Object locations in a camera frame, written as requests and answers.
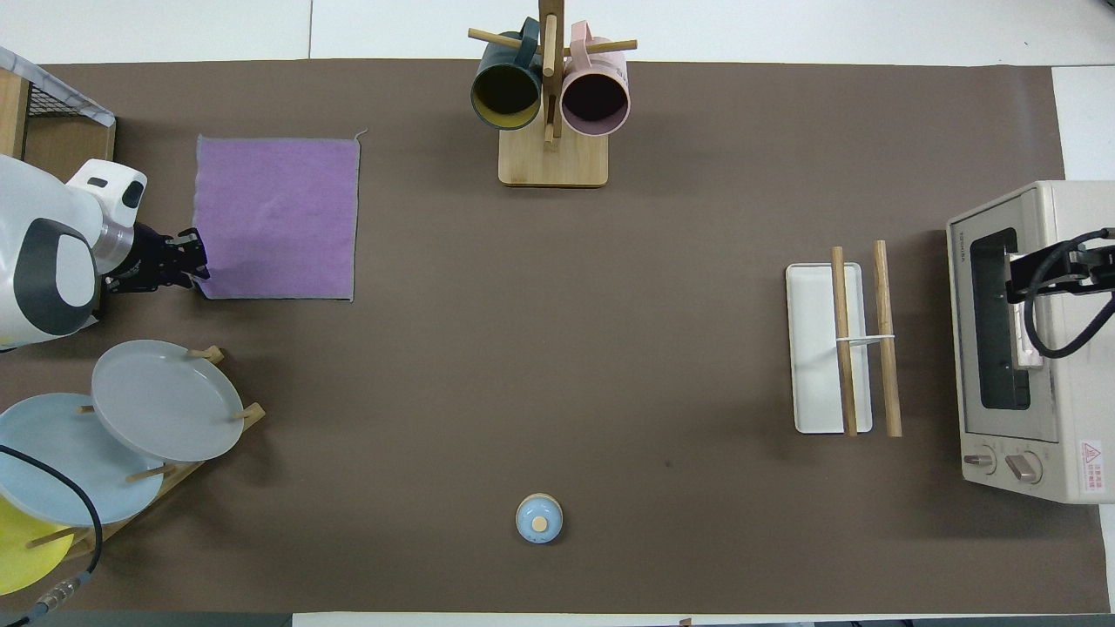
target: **yellow plate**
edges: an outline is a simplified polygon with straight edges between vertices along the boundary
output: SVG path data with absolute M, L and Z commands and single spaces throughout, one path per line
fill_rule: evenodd
M 42 579 L 62 561 L 72 536 L 28 549 L 27 543 L 55 531 L 60 524 L 31 518 L 0 498 L 0 595 L 20 590 Z

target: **oven window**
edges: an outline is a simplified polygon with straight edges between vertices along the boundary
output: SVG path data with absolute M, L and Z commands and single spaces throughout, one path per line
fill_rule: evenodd
M 1018 252 L 1018 234 L 1004 229 L 972 242 L 972 298 L 976 308 L 976 353 L 980 401 L 988 409 L 1026 409 L 1030 380 L 1010 357 L 1010 311 L 1007 307 L 1006 255 Z

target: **dark green mug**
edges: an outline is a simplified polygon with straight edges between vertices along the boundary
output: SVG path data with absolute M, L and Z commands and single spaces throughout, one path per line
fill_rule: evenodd
M 542 107 L 542 61 L 537 54 L 539 20 L 526 18 L 518 32 L 518 49 L 488 44 L 473 78 L 473 109 L 485 123 L 501 131 L 530 124 Z

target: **mug handle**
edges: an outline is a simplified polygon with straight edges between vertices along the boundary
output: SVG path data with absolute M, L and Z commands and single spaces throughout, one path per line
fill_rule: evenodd
M 573 39 L 569 42 L 569 51 L 573 56 L 573 67 L 578 70 L 589 69 L 592 67 L 589 59 L 589 40 L 592 39 L 589 20 L 574 22 L 571 30 Z
M 522 44 L 518 45 L 518 54 L 515 55 L 515 65 L 518 67 L 529 68 L 531 67 L 531 59 L 539 51 L 539 36 L 541 35 L 541 27 L 539 20 L 534 18 L 526 18 L 523 21 L 523 28 L 518 31 L 518 38 Z

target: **brown tabletop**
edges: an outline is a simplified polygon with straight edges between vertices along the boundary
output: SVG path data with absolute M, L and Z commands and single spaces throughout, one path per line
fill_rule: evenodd
M 498 184 L 475 62 L 50 69 L 119 116 L 164 232 L 190 224 L 200 134 L 368 129 L 355 302 L 163 289 L 0 357 L 7 406 L 87 392 L 127 339 L 217 344 L 269 412 L 69 607 L 1107 611 L 1096 508 L 959 469 L 943 224 L 1063 177 L 1047 68 L 632 64 L 611 182 L 573 191 Z M 875 239 L 905 437 L 799 435 L 785 267 L 870 264 Z M 536 491 L 566 514 L 547 547 L 513 525 Z

